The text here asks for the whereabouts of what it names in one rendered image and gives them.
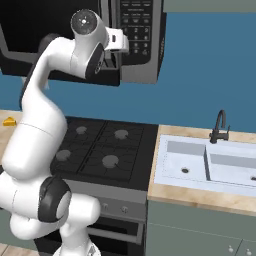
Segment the black curved tap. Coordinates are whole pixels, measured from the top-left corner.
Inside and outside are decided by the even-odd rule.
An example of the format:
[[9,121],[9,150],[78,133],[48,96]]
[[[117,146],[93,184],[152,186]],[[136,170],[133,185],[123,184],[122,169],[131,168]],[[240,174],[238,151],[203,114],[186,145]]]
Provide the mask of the black curved tap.
[[218,140],[229,140],[229,131],[230,128],[227,128],[226,132],[223,130],[226,127],[226,113],[224,110],[220,110],[216,119],[215,127],[212,129],[212,132],[209,134],[210,142],[216,144]]

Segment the black microwave oven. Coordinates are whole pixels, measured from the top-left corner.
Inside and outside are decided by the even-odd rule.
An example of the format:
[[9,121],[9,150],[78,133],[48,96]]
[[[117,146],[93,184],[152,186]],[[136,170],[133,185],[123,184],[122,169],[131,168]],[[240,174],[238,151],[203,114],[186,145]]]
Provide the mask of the black microwave oven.
[[107,53],[92,84],[117,86],[122,82],[154,84],[164,56],[166,14],[164,0],[114,0],[116,24],[129,40],[127,53]]

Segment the pale blue double sink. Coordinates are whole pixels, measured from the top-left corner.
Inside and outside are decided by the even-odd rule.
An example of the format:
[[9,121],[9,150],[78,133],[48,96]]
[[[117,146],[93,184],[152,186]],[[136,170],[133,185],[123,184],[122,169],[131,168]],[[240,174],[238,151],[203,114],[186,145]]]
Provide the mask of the pale blue double sink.
[[154,182],[256,197],[256,144],[161,135]]

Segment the grey-green wall cupboard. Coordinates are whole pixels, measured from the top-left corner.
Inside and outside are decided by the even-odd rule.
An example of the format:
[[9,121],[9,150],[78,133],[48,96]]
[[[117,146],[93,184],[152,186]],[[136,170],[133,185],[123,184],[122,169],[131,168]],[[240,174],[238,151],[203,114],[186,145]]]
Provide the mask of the grey-green wall cupboard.
[[256,13],[256,0],[164,0],[171,13]]

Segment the wide grey-green cupboard door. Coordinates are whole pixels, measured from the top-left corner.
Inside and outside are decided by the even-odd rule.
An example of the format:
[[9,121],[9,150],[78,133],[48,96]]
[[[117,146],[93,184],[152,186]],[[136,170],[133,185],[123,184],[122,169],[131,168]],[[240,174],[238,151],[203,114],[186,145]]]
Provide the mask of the wide grey-green cupboard door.
[[146,256],[235,256],[240,243],[237,238],[149,223]]

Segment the narrow grey-green cupboard door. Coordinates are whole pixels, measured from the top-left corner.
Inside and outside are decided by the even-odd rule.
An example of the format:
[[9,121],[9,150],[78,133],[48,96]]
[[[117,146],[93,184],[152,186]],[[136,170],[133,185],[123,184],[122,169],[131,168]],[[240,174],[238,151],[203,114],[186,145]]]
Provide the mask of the narrow grey-green cupboard door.
[[256,256],[256,241],[243,240],[241,244],[241,255],[247,256],[246,249],[250,249],[252,255]]

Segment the grey-green cupboard front panel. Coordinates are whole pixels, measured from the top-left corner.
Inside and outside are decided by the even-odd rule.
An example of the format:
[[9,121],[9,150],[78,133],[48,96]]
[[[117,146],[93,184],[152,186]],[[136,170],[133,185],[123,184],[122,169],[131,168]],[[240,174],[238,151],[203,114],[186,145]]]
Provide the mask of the grey-green cupboard front panel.
[[256,217],[148,201],[148,222],[256,241]]

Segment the black microwave door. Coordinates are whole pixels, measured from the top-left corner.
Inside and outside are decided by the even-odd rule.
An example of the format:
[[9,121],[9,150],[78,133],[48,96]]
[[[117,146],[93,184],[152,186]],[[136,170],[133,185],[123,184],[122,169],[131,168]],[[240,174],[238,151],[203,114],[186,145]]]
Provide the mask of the black microwave door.
[[[111,17],[115,6],[109,0]],[[55,33],[73,39],[70,20],[81,9],[101,17],[101,0],[0,0],[0,70],[4,75],[26,77],[42,38]]]

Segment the grey-green base cupboard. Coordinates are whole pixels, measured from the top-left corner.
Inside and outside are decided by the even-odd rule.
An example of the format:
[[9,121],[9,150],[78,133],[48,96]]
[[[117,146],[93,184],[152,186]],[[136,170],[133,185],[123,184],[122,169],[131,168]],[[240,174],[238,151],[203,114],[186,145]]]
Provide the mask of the grey-green base cupboard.
[[2,209],[0,209],[0,243],[37,250],[33,240],[20,240],[12,234],[10,229],[10,213]]

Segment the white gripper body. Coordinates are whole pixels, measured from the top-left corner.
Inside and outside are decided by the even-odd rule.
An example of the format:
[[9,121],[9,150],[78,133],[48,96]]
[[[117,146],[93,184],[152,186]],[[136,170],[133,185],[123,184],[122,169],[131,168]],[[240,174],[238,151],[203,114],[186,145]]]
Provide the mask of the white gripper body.
[[129,51],[128,38],[122,31],[119,31],[117,33],[117,49],[121,52],[128,52]]

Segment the yellow cheese wedge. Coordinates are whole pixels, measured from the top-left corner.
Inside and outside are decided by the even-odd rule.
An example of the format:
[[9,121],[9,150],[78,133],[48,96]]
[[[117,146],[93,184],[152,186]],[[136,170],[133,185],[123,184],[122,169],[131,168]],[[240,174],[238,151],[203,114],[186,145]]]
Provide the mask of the yellow cheese wedge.
[[3,126],[16,126],[17,125],[17,122],[16,120],[9,116],[8,118],[6,118],[3,122],[2,122],[2,125]]

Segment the black oven door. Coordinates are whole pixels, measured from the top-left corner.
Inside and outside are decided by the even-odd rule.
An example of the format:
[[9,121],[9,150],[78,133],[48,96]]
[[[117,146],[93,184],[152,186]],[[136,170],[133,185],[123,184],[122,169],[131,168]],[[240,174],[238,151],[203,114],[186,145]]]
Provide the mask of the black oven door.
[[[89,228],[135,236],[137,234],[139,224],[142,224],[145,228],[145,224],[143,222],[100,217],[97,222]],[[128,243],[88,234],[92,242],[99,248],[102,256],[145,256],[144,228],[141,244]],[[59,231],[54,231],[42,238],[35,239],[34,242],[40,256],[52,256],[53,253],[61,246],[61,236]]]

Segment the black gas hob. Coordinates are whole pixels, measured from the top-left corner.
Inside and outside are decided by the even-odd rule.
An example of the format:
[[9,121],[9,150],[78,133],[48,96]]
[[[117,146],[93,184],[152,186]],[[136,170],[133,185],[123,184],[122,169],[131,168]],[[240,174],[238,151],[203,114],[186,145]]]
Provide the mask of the black gas hob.
[[64,179],[145,191],[158,126],[69,117],[68,130],[51,163]]

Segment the steel oven front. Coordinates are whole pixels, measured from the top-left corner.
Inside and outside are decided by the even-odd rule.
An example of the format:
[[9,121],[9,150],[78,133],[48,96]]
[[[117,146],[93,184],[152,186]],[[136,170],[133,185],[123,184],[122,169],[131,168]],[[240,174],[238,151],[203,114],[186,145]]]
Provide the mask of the steel oven front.
[[[146,228],[146,191],[103,179],[65,179],[65,181],[73,192],[96,197],[100,204],[109,205],[108,211],[103,211],[101,206],[100,217],[143,222]],[[122,206],[128,207],[128,213],[122,213]]]

